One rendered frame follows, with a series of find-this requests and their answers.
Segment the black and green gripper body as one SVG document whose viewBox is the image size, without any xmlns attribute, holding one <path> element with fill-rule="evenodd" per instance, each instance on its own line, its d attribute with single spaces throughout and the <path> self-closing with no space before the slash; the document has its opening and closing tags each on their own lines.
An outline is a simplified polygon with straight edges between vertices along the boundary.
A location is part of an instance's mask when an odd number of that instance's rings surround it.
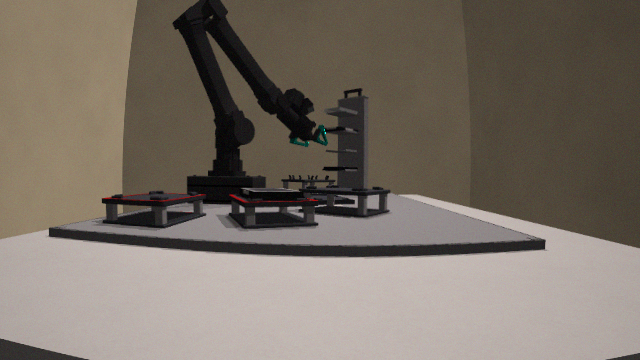
<svg viewBox="0 0 640 360">
<path fill-rule="evenodd" d="M 300 138 L 302 141 L 313 141 L 313 140 L 317 140 L 319 133 L 321 131 L 321 129 L 316 129 L 313 133 L 311 132 L 313 127 L 315 128 L 316 123 L 314 121 L 311 121 L 308 129 L 299 121 L 299 116 L 296 120 L 296 122 L 287 127 L 288 129 L 290 129 L 292 132 L 289 135 L 289 138 L 292 140 L 292 138 Z"/>
</svg>

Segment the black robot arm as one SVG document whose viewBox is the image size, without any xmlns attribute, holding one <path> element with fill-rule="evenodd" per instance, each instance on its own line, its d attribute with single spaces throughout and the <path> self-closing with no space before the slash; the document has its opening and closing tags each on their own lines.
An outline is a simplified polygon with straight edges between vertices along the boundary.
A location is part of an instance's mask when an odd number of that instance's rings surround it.
<svg viewBox="0 0 640 360">
<path fill-rule="evenodd" d="M 213 170 L 227 170 L 208 171 L 208 176 L 246 176 L 238 147 L 253 140 L 255 128 L 235 104 L 206 31 L 251 87 L 261 108 L 270 115 L 277 114 L 286 127 L 293 125 L 299 116 L 299 121 L 308 129 L 311 120 L 306 115 L 315 111 L 313 103 L 295 88 L 283 94 L 276 87 L 230 26 L 226 19 L 228 11 L 220 0 L 199 0 L 185 12 L 173 26 L 179 29 L 187 44 L 214 110 L 217 150 Z"/>
</svg>

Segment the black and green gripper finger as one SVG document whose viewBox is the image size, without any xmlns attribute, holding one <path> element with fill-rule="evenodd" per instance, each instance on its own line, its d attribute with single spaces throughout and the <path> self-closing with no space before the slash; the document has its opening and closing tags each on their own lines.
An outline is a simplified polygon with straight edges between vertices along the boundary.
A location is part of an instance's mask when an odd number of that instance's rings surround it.
<svg viewBox="0 0 640 360">
<path fill-rule="evenodd" d="M 320 133 L 319 133 L 319 136 L 318 136 L 317 140 L 313 140 L 313 141 L 314 141 L 314 142 L 317 142 L 317 143 L 319 143 L 319 144 L 322 144 L 322 145 L 327 146 L 328 141 L 327 141 L 327 138 L 326 138 L 326 135 L 325 135 L 325 129 L 324 129 L 324 126 L 323 126 L 323 125 L 319 125 L 319 127 L 318 127 L 318 128 L 320 128 L 320 129 L 321 129 L 321 131 L 320 131 Z M 320 134 L 322 134 L 322 137 L 323 137 L 323 139 L 324 139 L 324 141 L 325 141 L 325 142 L 323 142 L 322 140 L 320 140 L 320 138 L 319 138 L 319 137 L 320 137 Z"/>
<path fill-rule="evenodd" d="M 298 138 L 292 138 L 292 140 L 290 139 L 290 143 L 308 147 L 308 145 L 309 145 L 308 141 L 304 141 L 305 142 L 305 144 L 304 144 L 304 143 L 298 142 L 297 139 Z"/>
</svg>

